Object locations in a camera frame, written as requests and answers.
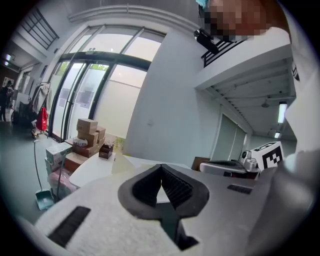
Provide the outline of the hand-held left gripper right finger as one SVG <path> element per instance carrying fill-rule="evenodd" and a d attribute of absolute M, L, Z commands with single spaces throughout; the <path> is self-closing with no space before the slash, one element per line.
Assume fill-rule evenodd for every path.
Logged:
<path fill-rule="evenodd" d="M 162 165 L 162 187 L 179 218 L 163 256 L 244 256 L 261 207 L 261 184 Z"/>

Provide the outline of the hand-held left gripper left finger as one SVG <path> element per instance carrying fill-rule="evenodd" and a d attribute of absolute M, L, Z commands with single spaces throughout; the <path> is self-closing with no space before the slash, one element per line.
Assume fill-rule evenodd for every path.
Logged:
<path fill-rule="evenodd" d="M 180 252 L 156 209 L 160 165 L 96 179 L 46 211 L 35 227 L 76 256 L 170 256 Z"/>

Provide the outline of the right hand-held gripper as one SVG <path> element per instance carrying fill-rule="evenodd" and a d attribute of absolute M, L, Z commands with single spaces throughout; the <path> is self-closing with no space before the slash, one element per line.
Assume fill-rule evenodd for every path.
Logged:
<path fill-rule="evenodd" d="M 252 150 L 245 150 L 239 161 L 203 161 L 199 170 L 203 173 L 239 178 L 257 179 L 264 169 L 274 168 L 283 160 L 280 141 L 268 142 Z"/>

